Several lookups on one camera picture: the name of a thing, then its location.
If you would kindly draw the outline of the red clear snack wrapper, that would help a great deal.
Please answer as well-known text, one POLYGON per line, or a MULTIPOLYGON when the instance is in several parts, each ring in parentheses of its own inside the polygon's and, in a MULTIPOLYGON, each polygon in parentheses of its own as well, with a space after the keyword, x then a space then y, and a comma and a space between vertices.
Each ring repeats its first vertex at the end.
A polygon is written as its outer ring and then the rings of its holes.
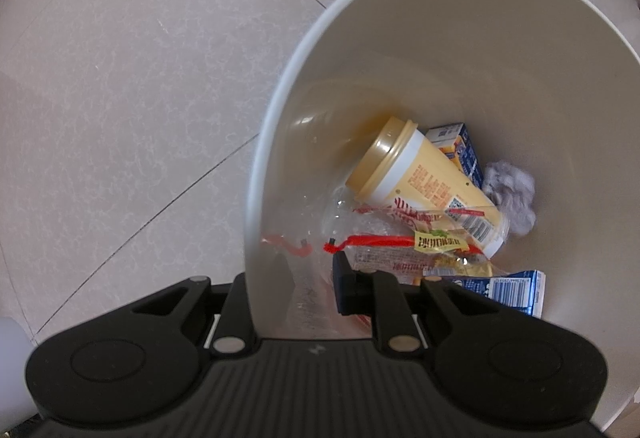
POLYGON ((429 276, 498 276, 488 247, 500 239, 501 232, 483 210, 461 206, 440 211, 397 206, 377 209, 392 220, 388 235, 328 239, 323 250, 331 255, 343 251, 352 268, 387 271, 405 282, 429 276))

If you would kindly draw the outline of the orange milk tea cup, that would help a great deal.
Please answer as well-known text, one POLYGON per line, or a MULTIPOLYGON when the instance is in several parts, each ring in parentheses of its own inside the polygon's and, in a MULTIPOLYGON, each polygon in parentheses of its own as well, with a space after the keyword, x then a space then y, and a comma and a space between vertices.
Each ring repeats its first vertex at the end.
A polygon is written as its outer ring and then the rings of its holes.
POLYGON ((451 231, 488 258, 506 242, 506 217, 412 121, 390 117, 346 186, 411 229, 451 231))

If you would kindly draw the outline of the blue milk carton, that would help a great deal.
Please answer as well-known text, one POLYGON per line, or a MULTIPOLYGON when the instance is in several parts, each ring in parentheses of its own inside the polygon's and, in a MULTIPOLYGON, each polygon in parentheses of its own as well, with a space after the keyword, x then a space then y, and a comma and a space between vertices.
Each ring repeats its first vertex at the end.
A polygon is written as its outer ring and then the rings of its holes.
POLYGON ((546 293, 546 275, 542 271, 526 270, 490 278, 448 277, 448 280, 523 314, 542 316, 546 293))

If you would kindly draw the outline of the white tissue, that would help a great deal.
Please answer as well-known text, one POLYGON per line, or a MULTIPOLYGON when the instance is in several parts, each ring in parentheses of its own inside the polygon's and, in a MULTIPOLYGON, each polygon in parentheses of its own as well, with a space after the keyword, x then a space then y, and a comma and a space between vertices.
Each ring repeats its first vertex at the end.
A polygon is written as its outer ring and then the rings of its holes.
POLYGON ((491 162, 485 169, 483 191, 506 217, 510 235, 524 237, 532 231, 537 220, 532 175, 506 161, 491 162))

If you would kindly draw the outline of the white plastic trash bin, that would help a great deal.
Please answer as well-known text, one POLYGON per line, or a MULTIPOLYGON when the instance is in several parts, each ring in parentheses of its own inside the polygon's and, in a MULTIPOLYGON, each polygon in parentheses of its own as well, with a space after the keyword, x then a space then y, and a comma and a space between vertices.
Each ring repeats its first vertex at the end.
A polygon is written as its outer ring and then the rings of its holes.
POLYGON ((356 337, 329 239, 454 230, 461 259, 358 266, 484 276, 602 352, 593 419, 639 387, 639 57, 587 0, 336 0, 285 68, 248 189, 250 310, 270 337, 356 337))

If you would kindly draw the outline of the clear plastic wrap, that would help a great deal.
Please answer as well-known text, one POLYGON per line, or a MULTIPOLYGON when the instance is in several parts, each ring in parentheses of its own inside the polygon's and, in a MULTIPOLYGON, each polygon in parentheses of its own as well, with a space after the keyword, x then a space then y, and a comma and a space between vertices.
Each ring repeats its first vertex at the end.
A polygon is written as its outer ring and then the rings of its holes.
POLYGON ((353 235, 386 236, 392 220, 376 207, 358 202, 352 191, 341 187, 332 193, 320 227, 326 239, 343 241, 353 235))

